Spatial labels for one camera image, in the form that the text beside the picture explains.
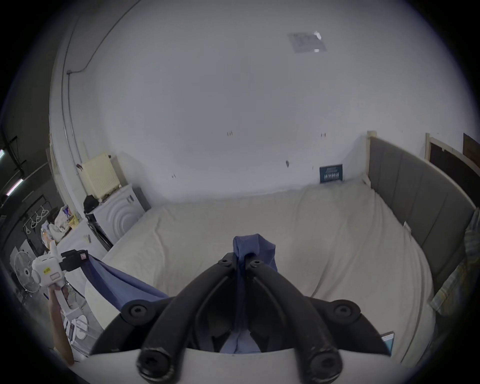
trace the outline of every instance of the person's hand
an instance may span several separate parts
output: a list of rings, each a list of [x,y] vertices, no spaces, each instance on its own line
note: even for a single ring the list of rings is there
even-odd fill
[[[60,287],[52,284],[51,286],[48,287],[48,309],[50,313],[57,313],[60,312],[60,303],[57,300],[57,296],[55,295],[55,291],[60,290]],[[61,291],[63,293],[63,296],[65,300],[68,299],[68,288],[66,285],[64,285],[61,288]]]

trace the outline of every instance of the black screw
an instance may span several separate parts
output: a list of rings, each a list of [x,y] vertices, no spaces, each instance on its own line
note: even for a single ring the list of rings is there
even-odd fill
[[[170,371],[170,359],[160,351],[145,350],[137,360],[137,369],[146,378],[161,379]]]
[[[261,260],[253,260],[250,263],[250,267],[255,268],[255,267],[261,266],[262,264],[263,264],[263,262]]]
[[[342,372],[342,360],[332,352],[323,352],[310,361],[310,370],[315,378],[333,379]]]
[[[220,265],[223,265],[224,267],[228,267],[232,262],[228,259],[221,259],[218,261]]]
[[[147,313],[147,308],[143,305],[134,305],[130,308],[130,315],[133,317],[144,317]]]
[[[339,305],[335,308],[335,315],[340,317],[349,317],[352,314],[350,307],[346,305]]]

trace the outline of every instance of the sticker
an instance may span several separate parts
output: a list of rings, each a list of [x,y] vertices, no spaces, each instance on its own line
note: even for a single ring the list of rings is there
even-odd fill
[[[50,278],[53,280],[58,279],[60,277],[60,274],[58,272],[55,272],[54,274],[50,275]]]
[[[385,345],[388,348],[388,352],[390,352],[390,356],[392,355],[392,348],[393,348],[393,339],[395,337],[394,332],[387,332],[384,333],[383,335],[380,335],[382,340],[384,341]]]
[[[320,167],[320,183],[327,183],[334,180],[343,180],[342,164]]]
[[[289,33],[288,39],[295,53],[320,52],[327,48],[318,32]]]

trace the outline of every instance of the fluorescent light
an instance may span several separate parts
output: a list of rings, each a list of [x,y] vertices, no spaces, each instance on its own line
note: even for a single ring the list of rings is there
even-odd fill
[[[10,196],[14,190],[17,189],[17,187],[22,184],[23,179],[18,180],[13,187],[10,188],[10,190],[7,192],[7,196]]]

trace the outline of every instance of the bed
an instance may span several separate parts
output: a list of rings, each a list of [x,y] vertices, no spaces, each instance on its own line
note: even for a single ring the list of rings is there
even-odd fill
[[[414,366],[435,332],[434,293],[464,255],[470,198],[438,168],[367,135],[365,175],[301,190],[151,209],[103,261],[174,296],[232,250],[234,236],[276,244],[278,271],[304,295],[356,302],[392,359]],[[105,328],[118,311],[87,283]]]

